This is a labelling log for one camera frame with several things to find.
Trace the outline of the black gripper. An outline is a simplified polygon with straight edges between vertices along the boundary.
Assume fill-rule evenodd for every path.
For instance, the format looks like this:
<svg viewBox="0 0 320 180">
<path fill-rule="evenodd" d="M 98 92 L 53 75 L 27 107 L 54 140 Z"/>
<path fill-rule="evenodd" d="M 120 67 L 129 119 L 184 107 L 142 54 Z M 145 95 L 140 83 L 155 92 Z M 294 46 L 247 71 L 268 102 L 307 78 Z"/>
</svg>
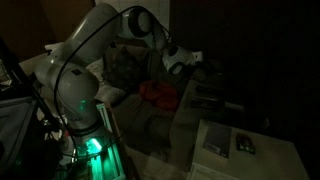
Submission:
<svg viewBox="0 0 320 180">
<path fill-rule="evenodd" d="M 197 62 L 192 69 L 191 78 L 198 82 L 205 82 L 211 78 L 214 68 L 206 62 Z"/>
</svg>

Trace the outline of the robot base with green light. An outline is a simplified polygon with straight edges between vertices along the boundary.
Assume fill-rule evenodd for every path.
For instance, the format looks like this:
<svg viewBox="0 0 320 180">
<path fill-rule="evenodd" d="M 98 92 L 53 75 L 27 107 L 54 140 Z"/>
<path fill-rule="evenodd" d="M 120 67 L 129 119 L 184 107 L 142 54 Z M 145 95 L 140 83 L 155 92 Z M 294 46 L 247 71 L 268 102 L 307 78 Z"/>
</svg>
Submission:
<svg viewBox="0 0 320 180">
<path fill-rule="evenodd" d="M 118 148 L 119 137 L 104 104 L 64 109 L 74 145 L 73 158 L 85 164 L 90 180 L 126 180 Z"/>
</svg>

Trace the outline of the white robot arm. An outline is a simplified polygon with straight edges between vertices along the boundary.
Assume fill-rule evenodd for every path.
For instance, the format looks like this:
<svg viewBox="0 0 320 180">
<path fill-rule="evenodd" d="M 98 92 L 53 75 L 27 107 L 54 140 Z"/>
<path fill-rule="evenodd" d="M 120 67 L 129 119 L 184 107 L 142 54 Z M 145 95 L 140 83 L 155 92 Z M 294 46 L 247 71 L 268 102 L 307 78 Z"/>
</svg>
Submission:
<svg viewBox="0 0 320 180">
<path fill-rule="evenodd" d="M 162 63 L 172 75 L 204 61 L 201 51 L 169 47 L 164 27 L 146 8 L 131 6 L 117 11 L 108 3 L 97 4 L 71 36 L 35 69 L 38 81 L 62 101 L 71 134 L 76 137 L 105 130 L 94 103 L 98 79 L 87 66 L 101 59 L 118 37 L 144 41 L 162 55 Z"/>
</svg>

